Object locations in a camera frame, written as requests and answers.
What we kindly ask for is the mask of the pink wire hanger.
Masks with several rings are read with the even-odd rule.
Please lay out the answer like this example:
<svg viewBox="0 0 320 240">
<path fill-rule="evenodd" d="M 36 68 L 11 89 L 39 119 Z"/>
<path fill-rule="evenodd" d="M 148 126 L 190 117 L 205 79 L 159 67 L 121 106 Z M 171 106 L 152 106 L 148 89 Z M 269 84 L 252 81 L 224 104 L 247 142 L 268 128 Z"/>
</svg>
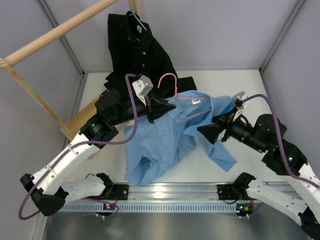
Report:
<svg viewBox="0 0 320 240">
<path fill-rule="evenodd" d="M 207 95 L 203 92 L 197 91 L 197 90 L 185 91 L 185 92 L 182 92 L 182 96 L 179 96 L 177 76 L 173 73 L 170 73 L 170 72 L 165 73 L 160 77 L 158 84 L 157 84 L 158 89 L 161 86 L 162 80 L 168 76 L 172 76 L 174 78 L 174 95 L 173 95 L 172 99 L 174 99 L 175 101 L 178 101 L 178 103 L 181 103 L 182 101 L 187 101 L 187 102 L 191 102 L 193 105 L 195 105 L 195 103 L 199 104 L 199 103 L 202 103 L 202 101 L 206 101 L 206 100 L 211 99 L 211 97 L 209 95 Z M 204 116 L 205 114 L 208 114 L 207 119 L 209 119 L 209 117 L 212 117 L 212 116 L 210 116 L 211 113 L 212 113 L 212 109 L 209 108 L 209 109 L 206 109 L 202 112 L 198 112 L 197 114 L 194 114 L 194 115 L 187 117 L 187 120 L 195 119 L 196 117 Z"/>
</svg>

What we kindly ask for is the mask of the light blue shirt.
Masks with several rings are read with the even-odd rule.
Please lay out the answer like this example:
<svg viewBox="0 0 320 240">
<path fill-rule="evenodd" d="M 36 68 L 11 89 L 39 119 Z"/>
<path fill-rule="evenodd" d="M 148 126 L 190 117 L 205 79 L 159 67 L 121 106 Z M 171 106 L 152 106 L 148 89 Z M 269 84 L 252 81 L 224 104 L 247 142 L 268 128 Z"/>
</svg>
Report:
<svg viewBox="0 0 320 240">
<path fill-rule="evenodd" d="M 230 96 L 210 96 L 200 103 L 175 101 L 176 108 L 156 119 L 153 124 L 143 116 L 137 125 L 126 125 L 126 138 L 133 138 L 125 145 L 126 173 L 124 179 L 136 186 L 148 185 L 163 176 L 197 147 L 196 138 L 201 138 L 197 127 L 209 125 L 213 117 L 228 113 L 235 104 Z M 195 119 L 187 117 L 211 108 L 212 113 Z"/>
</svg>

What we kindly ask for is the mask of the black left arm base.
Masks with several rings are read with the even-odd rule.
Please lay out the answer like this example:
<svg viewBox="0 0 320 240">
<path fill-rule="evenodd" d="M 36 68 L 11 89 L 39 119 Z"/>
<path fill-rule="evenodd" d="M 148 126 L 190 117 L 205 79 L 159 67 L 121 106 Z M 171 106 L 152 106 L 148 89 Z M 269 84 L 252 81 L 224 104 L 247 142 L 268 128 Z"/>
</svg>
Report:
<svg viewBox="0 0 320 240">
<path fill-rule="evenodd" d="M 115 184 L 110 195 L 106 198 L 108 201 L 127 201 L 129 195 L 128 184 Z"/>
</svg>

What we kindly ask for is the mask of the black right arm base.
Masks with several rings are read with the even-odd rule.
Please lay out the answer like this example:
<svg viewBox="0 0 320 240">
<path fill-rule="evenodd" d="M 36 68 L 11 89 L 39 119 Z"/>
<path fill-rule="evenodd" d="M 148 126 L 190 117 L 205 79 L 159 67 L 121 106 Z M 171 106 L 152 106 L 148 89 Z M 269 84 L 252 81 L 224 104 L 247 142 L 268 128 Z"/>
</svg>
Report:
<svg viewBox="0 0 320 240">
<path fill-rule="evenodd" d="M 247 184 L 218 184 L 217 185 L 217 193 L 218 199 L 224 202 L 227 201 L 250 201 L 255 200 L 262 202 L 257 198 L 250 197 L 247 193 L 249 186 Z"/>
</svg>

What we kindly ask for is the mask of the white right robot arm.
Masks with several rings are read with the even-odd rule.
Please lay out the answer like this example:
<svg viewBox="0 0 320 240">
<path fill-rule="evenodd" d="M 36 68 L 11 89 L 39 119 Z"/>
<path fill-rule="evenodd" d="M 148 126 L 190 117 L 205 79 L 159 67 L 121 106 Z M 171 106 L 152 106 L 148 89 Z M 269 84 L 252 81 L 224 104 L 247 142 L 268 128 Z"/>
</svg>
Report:
<svg viewBox="0 0 320 240">
<path fill-rule="evenodd" d="M 298 198 L 276 190 L 257 177 L 242 172 L 232 184 L 219 185 L 220 200 L 258 200 L 291 218 L 310 238 L 320 238 L 320 180 L 313 172 L 305 155 L 294 144 L 283 140 L 278 143 L 277 132 L 283 136 L 287 128 L 281 122 L 275 126 L 271 114 L 260 115 L 255 125 L 233 113 L 216 116 L 208 125 L 197 130 L 215 143 L 220 133 L 223 142 L 234 138 L 247 147 L 263 153 L 262 162 L 287 182 Z"/>
</svg>

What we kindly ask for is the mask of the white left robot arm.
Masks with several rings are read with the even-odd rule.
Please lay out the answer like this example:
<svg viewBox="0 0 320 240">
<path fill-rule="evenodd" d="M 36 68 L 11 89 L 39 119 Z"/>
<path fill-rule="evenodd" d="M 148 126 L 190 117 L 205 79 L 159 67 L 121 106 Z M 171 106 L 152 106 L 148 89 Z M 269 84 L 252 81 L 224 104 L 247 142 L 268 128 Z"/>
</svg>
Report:
<svg viewBox="0 0 320 240">
<path fill-rule="evenodd" d="M 114 183 L 105 173 L 90 178 L 67 182 L 66 178 L 85 160 L 99 152 L 105 145 L 114 145 L 118 135 L 116 126 L 139 117 L 146 117 L 153 124 L 176 106 L 168 100 L 149 92 L 142 99 L 129 93 L 129 101 L 123 102 L 116 89 L 105 90 L 95 102 L 96 114 L 92 116 L 70 144 L 50 163 L 34 174 L 24 174 L 20 182 L 28 192 L 38 211 L 48 217 L 65 204 L 84 198 L 109 199 Z"/>
</svg>

